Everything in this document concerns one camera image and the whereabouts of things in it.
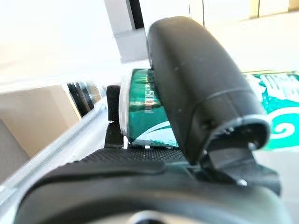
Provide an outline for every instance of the white swirl logo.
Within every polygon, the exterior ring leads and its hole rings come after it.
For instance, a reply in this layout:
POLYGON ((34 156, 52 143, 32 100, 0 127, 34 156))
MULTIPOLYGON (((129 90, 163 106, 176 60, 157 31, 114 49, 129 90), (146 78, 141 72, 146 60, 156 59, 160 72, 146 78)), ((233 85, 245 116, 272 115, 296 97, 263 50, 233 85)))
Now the white swirl logo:
MULTIPOLYGON (((275 110, 269 113, 271 120, 285 114, 297 113, 299 115, 299 107, 287 107, 275 110)), ((283 139, 289 137, 295 133, 296 127, 292 123, 281 123, 274 127, 274 131, 277 133, 271 134, 271 139, 283 139)))

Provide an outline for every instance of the textured rubber surface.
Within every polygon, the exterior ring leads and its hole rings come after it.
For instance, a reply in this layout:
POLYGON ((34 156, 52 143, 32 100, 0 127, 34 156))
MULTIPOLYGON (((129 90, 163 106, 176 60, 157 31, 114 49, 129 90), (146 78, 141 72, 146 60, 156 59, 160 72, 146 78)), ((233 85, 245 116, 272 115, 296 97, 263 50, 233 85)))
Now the textured rubber surface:
POLYGON ((120 161, 186 161, 179 149, 151 148, 104 148, 90 154, 82 162, 115 162, 120 161))

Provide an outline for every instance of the green and white packaging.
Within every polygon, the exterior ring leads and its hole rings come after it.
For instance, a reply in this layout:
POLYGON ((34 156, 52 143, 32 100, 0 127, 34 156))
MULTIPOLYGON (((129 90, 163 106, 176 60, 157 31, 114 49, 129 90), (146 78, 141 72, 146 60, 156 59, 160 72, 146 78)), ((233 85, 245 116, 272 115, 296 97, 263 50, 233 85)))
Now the green and white packaging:
POLYGON ((299 149, 299 75, 297 72, 245 75, 272 120, 264 150, 299 149))
MULTIPOLYGON (((299 149, 299 75, 246 73, 248 83, 272 120, 264 150, 299 149)), ((164 107, 157 98, 154 71, 135 69, 121 83, 120 127, 135 145, 178 147, 164 107)))

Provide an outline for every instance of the black plastic housing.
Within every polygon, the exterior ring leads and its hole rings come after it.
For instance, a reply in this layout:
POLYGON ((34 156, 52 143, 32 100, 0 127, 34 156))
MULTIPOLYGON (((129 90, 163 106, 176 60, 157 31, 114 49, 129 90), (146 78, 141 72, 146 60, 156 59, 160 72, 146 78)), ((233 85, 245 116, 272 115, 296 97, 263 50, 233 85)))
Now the black plastic housing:
POLYGON ((159 20, 148 45, 159 97, 191 164, 220 136, 242 138, 251 149, 265 145, 270 124, 260 102, 204 27, 182 16, 159 20))

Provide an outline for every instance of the green can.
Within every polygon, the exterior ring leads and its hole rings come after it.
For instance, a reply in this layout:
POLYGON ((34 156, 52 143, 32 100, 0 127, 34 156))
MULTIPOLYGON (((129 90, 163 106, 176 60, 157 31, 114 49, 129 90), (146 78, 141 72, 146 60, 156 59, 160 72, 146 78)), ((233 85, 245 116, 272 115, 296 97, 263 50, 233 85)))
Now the green can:
POLYGON ((131 80, 122 82, 121 130, 133 145, 178 147, 153 79, 153 70, 134 69, 131 80))
MULTIPOLYGON (((135 69, 121 84, 121 130, 133 145, 178 147, 158 99, 154 75, 153 70, 135 69)), ((255 72, 244 75, 272 120, 271 138, 263 149, 298 150, 299 74, 255 72)))

